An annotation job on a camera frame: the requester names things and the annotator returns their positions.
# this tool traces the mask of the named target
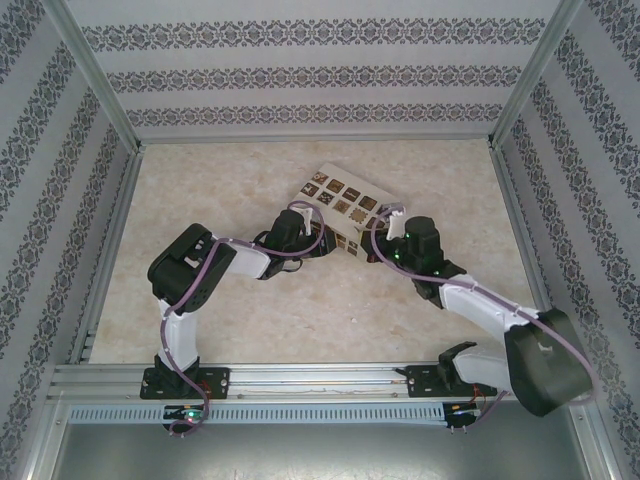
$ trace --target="black bracket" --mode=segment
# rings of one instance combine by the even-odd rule
[[[210,400],[226,400],[229,392],[231,370],[222,367],[200,367],[196,361],[184,371],[196,385],[200,386]],[[200,395],[176,372],[167,368],[158,355],[155,357],[155,367],[147,368],[142,377],[140,387],[142,400],[175,400],[199,399]]]
[[[445,384],[439,372],[438,365],[409,365],[404,370],[396,372],[407,377],[407,392],[410,398],[432,397],[473,397],[473,385],[460,382]],[[476,384],[481,393],[487,397],[494,397],[498,390],[487,385]]]

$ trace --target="marble-patterned floor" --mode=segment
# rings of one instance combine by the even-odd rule
[[[154,145],[148,147],[99,323],[91,363],[150,363],[160,315],[151,261],[188,225],[252,239],[325,162],[433,217],[445,254],[476,279],[533,305],[484,140]],[[336,250],[262,282],[225,276],[201,310],[203,362],[435,360],[493,341],[415,293],[384,265]]]

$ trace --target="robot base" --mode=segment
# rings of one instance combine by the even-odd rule
[[[176,372],[168,368],[158,355],[155,366],[147,368],[142,378],[140,398],[143,400],[198,399],[200,395],[182,380]],[[210,400],[226,400],[229,391],[228,368],[200,367],[200,358],[184,374],[200,386]]]

